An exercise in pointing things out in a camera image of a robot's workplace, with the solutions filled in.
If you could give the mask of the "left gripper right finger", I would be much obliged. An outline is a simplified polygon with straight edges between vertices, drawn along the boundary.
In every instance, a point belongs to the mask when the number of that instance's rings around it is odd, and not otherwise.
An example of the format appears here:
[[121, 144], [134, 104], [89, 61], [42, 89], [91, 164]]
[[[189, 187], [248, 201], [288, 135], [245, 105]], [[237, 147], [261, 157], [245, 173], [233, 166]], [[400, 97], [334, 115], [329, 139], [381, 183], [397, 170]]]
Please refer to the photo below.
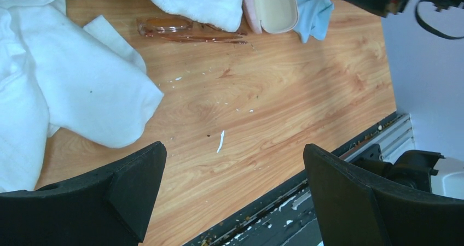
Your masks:
[[406, 187], [316, 144], [303, 159], [324, 245], [463, 245], [463, 200]]

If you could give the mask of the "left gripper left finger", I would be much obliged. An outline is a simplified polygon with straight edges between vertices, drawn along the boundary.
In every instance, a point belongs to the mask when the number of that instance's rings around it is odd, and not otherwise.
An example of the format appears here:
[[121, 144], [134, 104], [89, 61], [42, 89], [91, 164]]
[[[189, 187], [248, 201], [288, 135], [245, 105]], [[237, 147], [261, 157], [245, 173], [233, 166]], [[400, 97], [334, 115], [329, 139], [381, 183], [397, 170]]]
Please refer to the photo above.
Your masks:
[[1, 194], [1, 245], [138, 245], [160, 189], [167, 151], [155, 142], [36, 191]]

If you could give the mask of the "light blue cleaning cloth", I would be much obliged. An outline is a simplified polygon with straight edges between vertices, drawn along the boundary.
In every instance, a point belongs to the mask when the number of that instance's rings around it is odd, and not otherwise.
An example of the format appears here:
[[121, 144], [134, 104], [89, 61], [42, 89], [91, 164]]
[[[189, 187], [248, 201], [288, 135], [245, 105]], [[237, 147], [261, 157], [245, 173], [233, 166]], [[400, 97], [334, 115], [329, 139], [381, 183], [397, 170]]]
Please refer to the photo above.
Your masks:
[[334, 9], [331, 0], [297, 0], [299, 18], [293, 31], [302, 43], [310, 37], [322, 41], [327, 35], [330, 17]]

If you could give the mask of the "pink glasses case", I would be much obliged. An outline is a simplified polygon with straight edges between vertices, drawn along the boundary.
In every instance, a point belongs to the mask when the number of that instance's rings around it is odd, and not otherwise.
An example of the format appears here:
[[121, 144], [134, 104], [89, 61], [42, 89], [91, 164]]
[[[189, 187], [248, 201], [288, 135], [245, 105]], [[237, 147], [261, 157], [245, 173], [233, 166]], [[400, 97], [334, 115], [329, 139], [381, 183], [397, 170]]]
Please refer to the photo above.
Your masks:
[[243, 13], [251, 30], [278, 34], [291, 31], [297, 24], [297, 0], [243, 0]]

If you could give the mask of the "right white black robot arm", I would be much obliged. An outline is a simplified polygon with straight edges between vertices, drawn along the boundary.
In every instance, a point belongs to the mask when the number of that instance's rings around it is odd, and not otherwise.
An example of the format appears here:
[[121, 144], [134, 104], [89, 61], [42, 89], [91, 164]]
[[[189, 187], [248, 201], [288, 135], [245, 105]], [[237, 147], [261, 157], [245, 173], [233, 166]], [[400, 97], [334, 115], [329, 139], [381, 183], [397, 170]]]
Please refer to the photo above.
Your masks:
[[[380, 17], [403, 12], [410, 0], [343, 0]], [[437, 12], [459, 7], [463, 0], [420, 0], [432, 3]], [[395, 163], [378, 157], [359, 155], [352, 164], [380, 175], [393, 182], [431, 194], [463, 198], [458, 185], [463, 184], [463, 171], [452, 171], [456, 159], [447, 159], [441, 153], [423, 150], [405, 151]]]

